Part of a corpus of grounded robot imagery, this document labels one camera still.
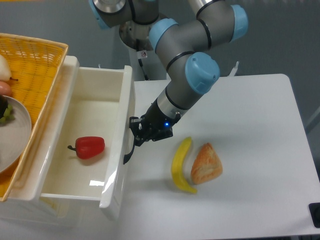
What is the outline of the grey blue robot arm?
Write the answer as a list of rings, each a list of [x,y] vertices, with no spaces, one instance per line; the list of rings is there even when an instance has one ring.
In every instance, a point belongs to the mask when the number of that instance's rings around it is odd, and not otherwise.
[[[245,9],[224,0],[191,0],[196,19],[183,25],[161,18],[156,0],[91,0],[89,5],[101,28],[147,27],[151,48],[170,77],[147,112],[130,118],[135,146],[172,137],[173,126],[220,77],[206,51],[243,37],[249,26]]]

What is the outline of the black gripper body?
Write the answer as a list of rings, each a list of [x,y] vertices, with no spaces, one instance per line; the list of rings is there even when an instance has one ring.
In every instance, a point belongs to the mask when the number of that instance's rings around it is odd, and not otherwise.
[[[152,130],[153,142],[171,138],[173,136],[173,126],[181,119],[181,113],[178,110],[173,112],[173,117],[165,115],[155,100],[148,108],[147,112],[142,115],[143,130]]]

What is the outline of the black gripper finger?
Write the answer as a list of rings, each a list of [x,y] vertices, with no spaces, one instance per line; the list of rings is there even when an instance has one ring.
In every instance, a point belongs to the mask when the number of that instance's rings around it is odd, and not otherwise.
[[[135,146],[140,147],[143,143],[152,140],[152,134],[153,134],[153,131],[150,129],[138,130],[137,133],[134,134]]]
[[[143,127],[142,127],[142,120],[144,116],[136,117],[131,116],[129,118],[129,128],[135,138],[142,138],[143,137]]]

